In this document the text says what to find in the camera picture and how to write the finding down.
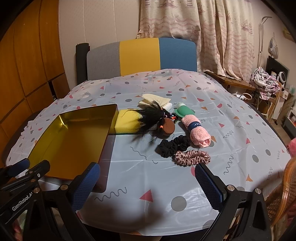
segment wooden desk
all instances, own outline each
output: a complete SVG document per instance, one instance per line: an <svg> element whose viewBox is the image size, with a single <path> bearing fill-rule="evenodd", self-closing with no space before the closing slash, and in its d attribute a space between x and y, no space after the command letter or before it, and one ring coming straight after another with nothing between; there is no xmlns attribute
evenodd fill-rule
<svg viewBox="0 0 296 241"><path fill-rule="evenodd" d="M216 81L218 81L226 90L230 86L240 87L240 88L251 90L251 91L255 90L255 87L251 86L245 81L239 81L239 80L227 78L208 71L206 71L205 73L211 76L212 78L214 78Z"/></svg>

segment golden tray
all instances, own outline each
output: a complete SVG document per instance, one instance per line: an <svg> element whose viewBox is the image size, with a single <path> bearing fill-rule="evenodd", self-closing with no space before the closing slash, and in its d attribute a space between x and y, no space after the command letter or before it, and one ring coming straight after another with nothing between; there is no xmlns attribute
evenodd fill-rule
<svg viewBox="0 0 296 241"><path fill-rule="evenodd" d="M73 180L91 162L99 162L101 174L93 191L105 191L117 116L116 104L59 114L32 149L28 157L30 168L42 160L48 160L50 171L47 177ZM109 134L114 135L108 138L107 150L103 151Z"/></svg>

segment patterned tablecloth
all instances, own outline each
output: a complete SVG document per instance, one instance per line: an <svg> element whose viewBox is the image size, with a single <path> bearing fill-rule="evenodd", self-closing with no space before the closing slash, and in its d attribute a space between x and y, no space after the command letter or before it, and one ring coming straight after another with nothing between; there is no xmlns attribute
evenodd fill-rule
<svg viewBox="0 0 296 241"><path fill-rule="evenodd" d="M210 146L202 149L211 156L208 167L225 184L246 191L263 188L266 197L281 181L290 155L264 120L214 79L180 69L142 72L76 86L28 123L7 164L28 157L58 114L110 103L116 103L119 109L136 108L143 93L171 98L171 103L184 102L195 110L212 136ZM178 122L169 140L184 133L183 124ZM155 152L161 139L150 142L153 138L150 134L143 139L116 136L106 191L91 193L77 213L84 223L142 235L180 234L211 225L217 211L211 208L196 181L194 166L181 167L172 158L162 158Z"/></svg>

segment blue gripper pad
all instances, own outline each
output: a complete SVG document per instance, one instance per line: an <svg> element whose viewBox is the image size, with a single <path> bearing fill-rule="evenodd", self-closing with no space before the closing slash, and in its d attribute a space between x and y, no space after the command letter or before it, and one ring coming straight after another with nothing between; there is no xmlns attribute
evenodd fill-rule
<svg viewBox="0 0 296 241"><path fill-rule="evenodd" d="M205 193L212 208L219 212L223 208L226 199L225 184L222 180L214 176L204 163L197 164L195 167L195 178Z"/></svg>
<svg viewBox="0 0 296 241"><path fill-rule="evenodd" d="M75 177L71 182L67 196L73 211L82 208L94 185L99 179L99 176L100 166L99 164L92 162L81 175Z"/></svg>
<svg viewBox="0 0 296 241"><path fill-rule="evenodd" d="M30 167L30 161L25 158L12 166L7 167L7 175L9 177L16 177Z"/></svg>

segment rattan chair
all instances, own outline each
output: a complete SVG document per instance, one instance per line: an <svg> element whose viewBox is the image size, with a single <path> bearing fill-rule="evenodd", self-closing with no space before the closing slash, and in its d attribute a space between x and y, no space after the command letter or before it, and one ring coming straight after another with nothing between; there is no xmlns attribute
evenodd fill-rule
<svg viewBox="0 0 296 241"><path fill-rule="evenodd" d="M296 157L287 163L283 180L268 196L265 203L273 227L296 202Z"/></svg>

